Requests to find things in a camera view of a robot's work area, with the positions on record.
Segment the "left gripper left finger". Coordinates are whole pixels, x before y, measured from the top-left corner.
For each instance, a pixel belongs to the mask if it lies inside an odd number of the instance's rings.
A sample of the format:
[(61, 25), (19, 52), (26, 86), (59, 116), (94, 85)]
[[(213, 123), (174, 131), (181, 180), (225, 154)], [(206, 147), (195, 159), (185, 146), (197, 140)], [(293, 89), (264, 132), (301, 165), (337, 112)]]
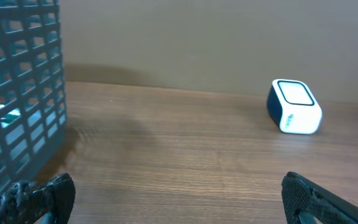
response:
[(20, 180), (0, 192), (1, 223), (67, 224), (75, 203), (75, 184), (71, 176), (62, 173), (36, 186)]

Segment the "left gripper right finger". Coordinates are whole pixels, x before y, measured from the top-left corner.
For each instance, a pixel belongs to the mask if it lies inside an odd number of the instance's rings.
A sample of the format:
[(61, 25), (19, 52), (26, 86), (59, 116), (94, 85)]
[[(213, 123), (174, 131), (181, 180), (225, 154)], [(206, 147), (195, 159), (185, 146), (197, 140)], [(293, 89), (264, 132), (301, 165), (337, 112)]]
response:
[(282, 180), (282, 200), (289, 224), (358, 223), (358, 207), (296, 172)]

